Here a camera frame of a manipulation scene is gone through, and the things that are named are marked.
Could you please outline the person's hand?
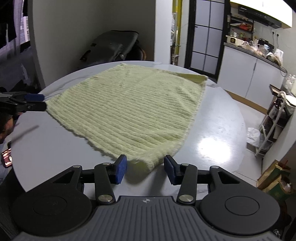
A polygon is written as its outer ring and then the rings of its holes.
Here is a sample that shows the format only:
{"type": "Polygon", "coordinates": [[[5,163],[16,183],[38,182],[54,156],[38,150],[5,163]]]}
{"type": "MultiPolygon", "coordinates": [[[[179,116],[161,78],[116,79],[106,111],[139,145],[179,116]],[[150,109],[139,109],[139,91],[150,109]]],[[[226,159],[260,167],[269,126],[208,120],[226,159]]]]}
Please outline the person's hand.
{"type": "Polygon", "coordinates": [[[4,142],[5,138],[11,134],[15,126],[13,117],[11,115],[2,116],[1,115],[1,134],[0,134],[0,142],[1,144],[4,142]]]}

